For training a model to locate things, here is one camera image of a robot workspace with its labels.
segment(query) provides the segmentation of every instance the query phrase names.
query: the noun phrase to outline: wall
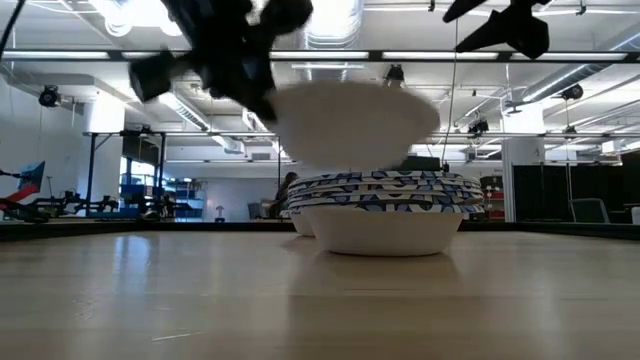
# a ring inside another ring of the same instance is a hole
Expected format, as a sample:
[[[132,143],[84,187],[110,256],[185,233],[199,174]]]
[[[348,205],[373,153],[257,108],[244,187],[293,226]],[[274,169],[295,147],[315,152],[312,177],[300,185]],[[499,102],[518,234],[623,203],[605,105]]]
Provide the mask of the wall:
[[[205,181],[204,221],[213,221],[218,216],[215,208],[220,205],[224,207],[222,216],[227,222],[250,221],[247,204],[273,199],[278,190],[274,178],[210,178]]]
[[[83,128],[82,115],[72,119],[69,110],[45,109],[36,97],[0,77],[0,169],[19,172],[28,163],[45,160],[45,176],[51,176],[54,196],[75,188],[78,160],[89,157],[80,151]],[[15,192],[16,185],[15,179],[1,177],[0,196]],[[48,196],[45,177],[38,197]]]

